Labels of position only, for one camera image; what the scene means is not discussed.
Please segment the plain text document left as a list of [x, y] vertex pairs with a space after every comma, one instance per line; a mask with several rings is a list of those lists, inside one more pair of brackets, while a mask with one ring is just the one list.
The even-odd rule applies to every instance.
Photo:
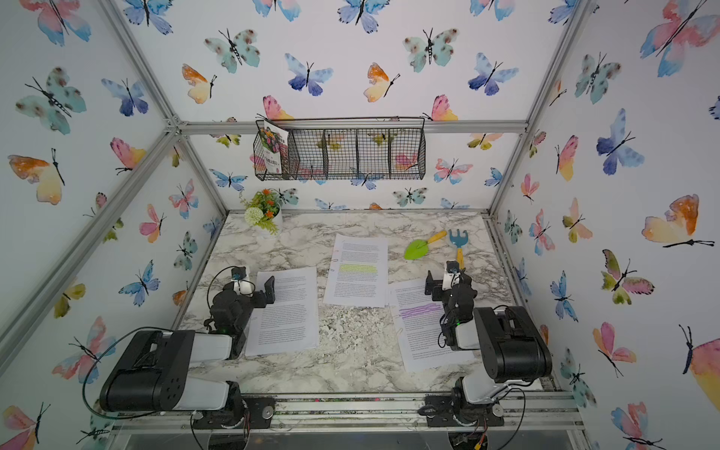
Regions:
[[245, 356], [316, 348], [320, 342], [317, 269], [305, 267], [258, 274], [259, 281], [270, 279], [275, 281], [275, 302], [253, 311]]

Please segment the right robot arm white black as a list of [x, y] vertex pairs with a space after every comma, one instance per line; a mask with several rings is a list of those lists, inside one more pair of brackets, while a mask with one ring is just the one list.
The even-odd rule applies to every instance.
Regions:
[[427, 275], [425, 294], [442, 308], [438, 346], [480, 352], [484, 368], [454, 388], [457, 407], [491, 405], [511, 388], [551, 375], [551, 351], [525, 307], [478, 307], [473, 279], [455, 267], [441, 279]]

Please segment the green toy trowel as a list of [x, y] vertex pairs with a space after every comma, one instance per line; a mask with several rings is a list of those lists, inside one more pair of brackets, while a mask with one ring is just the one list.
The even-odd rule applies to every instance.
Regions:
[[446, 231], [438, 232], [428, 239], [416, 239], [412, 241], [405, 249], [404, 259], [407, 261], [415, 261], [423, 258], [429, 253], [429, 245], [447, 236]]

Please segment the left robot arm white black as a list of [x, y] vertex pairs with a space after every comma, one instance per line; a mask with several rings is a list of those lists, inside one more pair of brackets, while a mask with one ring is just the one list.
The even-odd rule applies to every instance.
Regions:
[[133, 334], [99, 394], [110, 413], [214, 412], [242, 401], [229, 382], [189, 375], [193, 365], [236, 359], [248, 342], [251, 314], [276, 301], [275, 278], [251, 292], [243, 279], [215, 295], [207, 333], [193, 330], [142, 330]]

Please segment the colourful seed packet booklet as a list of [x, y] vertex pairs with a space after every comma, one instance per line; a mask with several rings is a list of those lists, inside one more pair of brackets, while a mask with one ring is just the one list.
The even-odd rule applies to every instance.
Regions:
[[288, 130], [278, 127], [267, 120], [262, 124], [262, 158], [265, 161], [266, 170], [270, 174], [282, 174], [284, 160], [288, 157]]

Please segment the document with purple highlight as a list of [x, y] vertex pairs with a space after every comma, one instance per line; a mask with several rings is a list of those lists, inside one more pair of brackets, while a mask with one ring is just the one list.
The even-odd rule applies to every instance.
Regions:
[[423, 279], [390, 284], [388, 301], [406, 371], [414, 373], [476, 361], [472, 351], [453, 351], [439, 344], [444, 342], [440, 326], [444, 310], [441, 303], [425, 295]]

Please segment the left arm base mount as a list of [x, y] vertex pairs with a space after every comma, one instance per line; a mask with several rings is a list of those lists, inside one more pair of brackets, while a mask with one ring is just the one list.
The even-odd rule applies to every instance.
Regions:
[[200, 431], [261, 431], [270, 428], [276, 407], [274, 397], [236, 397], [221, 410], [199, 412], [191, 425]]

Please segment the aluminium front rail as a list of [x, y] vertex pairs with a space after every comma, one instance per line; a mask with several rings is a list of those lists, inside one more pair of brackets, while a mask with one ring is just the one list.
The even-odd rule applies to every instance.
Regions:
[[349, 433], [354, 431], [584, 431], [585, 425], [573, 397], [564, 392], [513, 390], [502, 395], [494, 408], [502, 414], [502, 427], [429, 427], [417, 410], [425, 396], [448, 392], [360, 393], [360, 394], [277, 394], [247, 395], [272, 397], [277, 401], [269, 429], [252, 434]]

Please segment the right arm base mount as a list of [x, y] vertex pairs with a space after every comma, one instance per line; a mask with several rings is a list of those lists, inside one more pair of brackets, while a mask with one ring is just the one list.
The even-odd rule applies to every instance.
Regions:
[[451, 395], [425, 396], [423, 405], [417, 413], [425, 417], [430, 428], [450, 427], [502, 427], [503, 414], [495, 414], [493, 404], [472, 404]]

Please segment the artificial flower plant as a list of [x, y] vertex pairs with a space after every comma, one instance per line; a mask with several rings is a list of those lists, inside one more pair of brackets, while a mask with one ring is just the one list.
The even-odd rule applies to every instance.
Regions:
[[284, 201], [281, 195], [273, 189], [257, 191], [251, 198], [242, 199], [245, 212], [245, 222], [250, 227], [275, 236], [281, 228], [281, 215]]

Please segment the document with green highlight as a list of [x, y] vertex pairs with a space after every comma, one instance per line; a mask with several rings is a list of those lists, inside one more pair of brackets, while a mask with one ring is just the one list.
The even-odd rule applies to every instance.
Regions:
[[326, 305], [384, 308], [388, 289], [388, 240], [338, 234], [324, 291]]

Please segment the blue toy rake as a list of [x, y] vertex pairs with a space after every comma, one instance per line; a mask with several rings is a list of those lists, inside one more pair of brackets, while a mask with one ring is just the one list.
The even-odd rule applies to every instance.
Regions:
[[465, 269], [464, 254], [462, 249], [469, 242], [469, 233], [467, 231], [461, 231], [459, 229], [455, 230], [455, 232], [450, 230], [448, 232], [448, 237], [450, 239], [450, 242], [457, 248], [456, 261], [459, 264], [459, 267], [461, 269]]

